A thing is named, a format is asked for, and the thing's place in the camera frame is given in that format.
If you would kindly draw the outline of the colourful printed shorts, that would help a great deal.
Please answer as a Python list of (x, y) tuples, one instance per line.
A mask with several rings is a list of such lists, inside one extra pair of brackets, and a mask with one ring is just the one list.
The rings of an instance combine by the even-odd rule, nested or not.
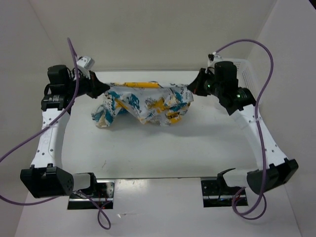
[(109, 127), (118, 115), (129, 113), (142, 124), (170, 126), (179, 122), (194, 101), (186, 84), (112, 82), (102, 103), (91, 112), (99, 128)]

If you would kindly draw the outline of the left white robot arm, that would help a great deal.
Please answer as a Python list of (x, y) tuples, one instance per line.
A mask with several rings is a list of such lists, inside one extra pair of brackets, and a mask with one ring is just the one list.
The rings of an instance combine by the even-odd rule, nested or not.
[(81, 191), (91, 198), (99, 186), (93, 173), (71, 174), (62, 168), (62, 147), (73, 99), (87, 95), (96, 99), (109, 90), (90, 66), (65, 65), (48, 68), (49, 84), (41, 101), (42, 129), (39, 145), (30, 168), (21, 170), (20, 179), (35, 198), (70, 196)]

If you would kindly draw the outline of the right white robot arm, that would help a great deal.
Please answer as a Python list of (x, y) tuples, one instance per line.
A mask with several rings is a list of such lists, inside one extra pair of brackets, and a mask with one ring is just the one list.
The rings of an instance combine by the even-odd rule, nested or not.
[(246, 87), (240, 87), (237, 67), (220, 61), (201, 68), (187, 89), (197, 96), (213, 95), (238, 124), (253, 150), (258, 168), (246, 173), (246, 186), (255, 194), (286, 184), (297, 171), (295, 159), (288, 159), (278, 147), (256, 107), (256, 99)]

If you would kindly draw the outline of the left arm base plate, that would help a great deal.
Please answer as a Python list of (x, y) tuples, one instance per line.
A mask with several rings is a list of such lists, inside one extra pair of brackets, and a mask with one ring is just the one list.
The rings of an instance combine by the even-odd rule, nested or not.
[(86, 196), (90, 197), (102, 209), (113, 209), (114, 206), (115, 180), (97, 179), (95, 191), (84, 195), (72, 193), (68, 201), (68, 210), (97, 209)]

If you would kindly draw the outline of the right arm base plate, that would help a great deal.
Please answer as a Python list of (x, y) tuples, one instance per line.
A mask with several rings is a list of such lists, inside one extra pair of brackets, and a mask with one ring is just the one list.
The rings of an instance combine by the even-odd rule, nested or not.
[(220, 188), (216, 178), (201, 179), (203, 207), (231, 207), (234, 195), (241, 187)]

